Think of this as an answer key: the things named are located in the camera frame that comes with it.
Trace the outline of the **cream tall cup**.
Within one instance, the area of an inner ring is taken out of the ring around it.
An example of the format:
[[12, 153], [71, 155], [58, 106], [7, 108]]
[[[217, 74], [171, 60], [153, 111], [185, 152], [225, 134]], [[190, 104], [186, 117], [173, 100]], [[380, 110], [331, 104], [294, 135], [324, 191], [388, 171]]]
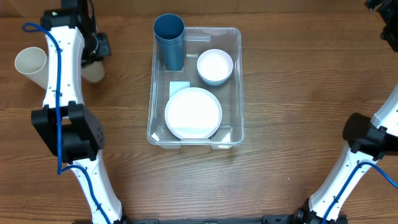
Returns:
[[81, 70], [82, 77], [90, 83], [100, 82], [105, 75], [102, 62], [95, 61], [91, 65], [87, 65]]
[[14, 66], [25, 77], [42, 87], [48, 85], [49, 66], [47, 54], [39, 47], [28, 47], [18, 53]]

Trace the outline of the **dark blue cup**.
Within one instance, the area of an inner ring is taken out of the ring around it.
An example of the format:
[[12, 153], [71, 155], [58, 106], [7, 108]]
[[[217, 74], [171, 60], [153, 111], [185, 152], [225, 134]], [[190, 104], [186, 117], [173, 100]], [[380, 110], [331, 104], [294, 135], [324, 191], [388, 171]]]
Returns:
[[181, 17], [175, 14], [159, 16], [153, 25], [156, 40], [167, 46], [181, 42], [185, 35], [185, 24]]
[[185, 60], [184, 37], [173, 40], [161, 39], [157, 36], [155, 38], [167, 70], [181, 70]]

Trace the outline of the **pink small bowl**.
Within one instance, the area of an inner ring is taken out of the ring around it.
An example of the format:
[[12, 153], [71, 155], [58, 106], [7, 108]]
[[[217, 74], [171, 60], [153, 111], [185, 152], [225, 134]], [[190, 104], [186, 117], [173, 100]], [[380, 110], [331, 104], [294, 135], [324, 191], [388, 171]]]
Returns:
[[197, 70], [206, 82], [222, 83], [232, 74], [233, 61], [225, 51], [210, 49], [199, 56]]

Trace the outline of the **white plate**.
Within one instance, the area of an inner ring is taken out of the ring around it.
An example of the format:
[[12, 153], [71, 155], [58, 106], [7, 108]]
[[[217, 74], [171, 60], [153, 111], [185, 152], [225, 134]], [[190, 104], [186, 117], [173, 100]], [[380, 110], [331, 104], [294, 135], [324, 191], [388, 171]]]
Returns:
[[170, 97], [165, 122], [181, 140], [207, 139], [218, 130], [223, 110], [217, 97], [206, 89], [184, 88]]

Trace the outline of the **light blue small bowl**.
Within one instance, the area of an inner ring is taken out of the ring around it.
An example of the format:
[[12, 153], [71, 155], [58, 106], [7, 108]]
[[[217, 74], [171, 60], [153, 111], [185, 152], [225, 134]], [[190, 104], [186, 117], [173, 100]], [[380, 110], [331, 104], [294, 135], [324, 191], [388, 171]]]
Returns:
[[226, 77], [226, 78], [224, 78], [224, 79], [222, 79], [222, 80], [209, 80], [209, 79], [206, 79], [206, 78], [204, 78], [204, 77], [200, 77], [207, 85], [211, 85], [211, 86], [219, 86], [219, 85], [222, 85], [223, 83], [225, 83], [228, 79], [229, 79], [229, 77]]

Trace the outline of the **dark blue cup front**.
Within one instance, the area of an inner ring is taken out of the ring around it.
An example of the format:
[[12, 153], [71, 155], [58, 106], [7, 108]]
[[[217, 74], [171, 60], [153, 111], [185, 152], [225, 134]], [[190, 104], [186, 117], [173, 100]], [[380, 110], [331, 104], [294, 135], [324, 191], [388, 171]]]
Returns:
[[185, 35], [185, 24], [181, 17], [175, 14], [159, 16], [153, 25], [156, 40], [167, 46], [181, 42]]

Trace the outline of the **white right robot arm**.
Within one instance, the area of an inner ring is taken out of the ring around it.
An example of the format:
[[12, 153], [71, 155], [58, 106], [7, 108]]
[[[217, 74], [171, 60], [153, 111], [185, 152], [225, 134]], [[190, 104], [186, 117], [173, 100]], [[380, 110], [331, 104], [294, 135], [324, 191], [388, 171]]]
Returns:
[[386, 155], [397, 155], [397, 91], [373, 117], [353, 113], [343, 129], [343, 139], [342, 153], [321, 187], [284, 223], [347, 223], [340, 210], [370, 168], [397, 186], [376, 165]]

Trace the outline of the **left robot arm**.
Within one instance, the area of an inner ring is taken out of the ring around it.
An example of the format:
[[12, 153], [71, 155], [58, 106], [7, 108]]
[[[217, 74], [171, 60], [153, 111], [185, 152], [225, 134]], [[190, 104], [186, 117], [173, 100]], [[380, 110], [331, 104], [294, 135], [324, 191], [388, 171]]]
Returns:
[[59, 175], [72, 171], [91, 210], [92, 223], [128, 223], [115, 195], [104, 161], [104, 128], [85, 106], [81, 71], [110, 56], [107, 35], [98, 32], [92, 1], [62, 1], [46, 10], [39, 24], [27, 22], [23, 31], [43, 32], [48, 47], [49, 75], [42, 109], [31, 121], [57, 158]]

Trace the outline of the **clear plastic storage bin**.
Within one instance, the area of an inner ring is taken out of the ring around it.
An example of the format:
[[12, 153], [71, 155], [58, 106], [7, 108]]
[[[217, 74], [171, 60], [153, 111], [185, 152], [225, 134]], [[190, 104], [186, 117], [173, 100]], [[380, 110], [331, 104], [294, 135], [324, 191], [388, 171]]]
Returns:
[[[198, 57], [206, 50], [220, 49], [233, 59], [229, 79], [219, 86], [207, 85], [197, 72]], [[170, 82], [190, 82], [190, 87], [203, 88], [221, 103], [221, 124], [208, 139], [181, 140], [166, 125], [164, 112], [169, 100]], [[157, 43], [153, 44], [147, 140], [163, 149], [182, 146], [210, 146], [230, 149], [244, 142], [244, 90], [241, 33], [235, 27], [186, 27], [185, 65], [179, 71], [167, 70]]]

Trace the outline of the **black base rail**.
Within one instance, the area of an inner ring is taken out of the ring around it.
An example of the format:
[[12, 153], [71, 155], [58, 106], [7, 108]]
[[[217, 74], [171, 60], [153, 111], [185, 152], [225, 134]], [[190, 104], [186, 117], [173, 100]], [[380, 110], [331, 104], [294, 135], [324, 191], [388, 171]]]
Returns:
[[264, 215], [257, 218], [205, 218], [158, 220], [156, 218], [130, 220], [130, 224], [280, 224], [290, 223], [292, 215]]

